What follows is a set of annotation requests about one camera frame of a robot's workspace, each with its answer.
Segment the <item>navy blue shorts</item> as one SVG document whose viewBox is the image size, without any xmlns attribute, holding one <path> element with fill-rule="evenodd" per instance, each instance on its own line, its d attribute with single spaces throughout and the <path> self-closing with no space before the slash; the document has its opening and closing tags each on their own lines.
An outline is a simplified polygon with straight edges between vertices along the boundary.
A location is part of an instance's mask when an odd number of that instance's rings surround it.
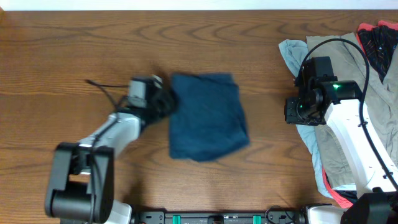
<svg viewBox="0 0 398 224">
<path fill-rule="evenodd" d="M 230 73 L 174 73 L 171 86 L 177 109 L 170 116 L 173 159 L 217 160 L 249 145 L 239 87 Z"/>
</svg>

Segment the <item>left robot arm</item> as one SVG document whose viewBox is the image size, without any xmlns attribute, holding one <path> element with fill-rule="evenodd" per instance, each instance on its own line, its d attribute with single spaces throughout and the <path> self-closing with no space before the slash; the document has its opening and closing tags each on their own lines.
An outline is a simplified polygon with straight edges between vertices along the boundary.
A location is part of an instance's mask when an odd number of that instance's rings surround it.
<svg viewBox="0 0 398 224">
<path fill-rule="evenodd" d="M 114 199 L 114 161 L 176 102 L 161 77 L 135 77 L 129 92 L 111 100 L 114 111 L 93 134 L 61 142 L 54 151 L 45 214 L 60 223 L 132 223 L 132 207 Z"/>
</svg>

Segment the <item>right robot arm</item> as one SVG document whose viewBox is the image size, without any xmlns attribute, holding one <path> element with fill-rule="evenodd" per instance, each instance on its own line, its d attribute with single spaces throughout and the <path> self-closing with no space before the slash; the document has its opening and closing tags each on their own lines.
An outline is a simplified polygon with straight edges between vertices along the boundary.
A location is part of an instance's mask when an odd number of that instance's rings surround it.
<svg viewBox="0 0 398 224">
<path fill-rule="evenodd" d="M 285 121 L 327 125 L 336 136 L 356 186 L 350 208 L 305 208 L 304 223 L 394 223 L 397 217 L 397 167 L 386 152 L 361 101 L 364 90 L 354 81 L 305 84 L 285 101 Z"/>
</svg>

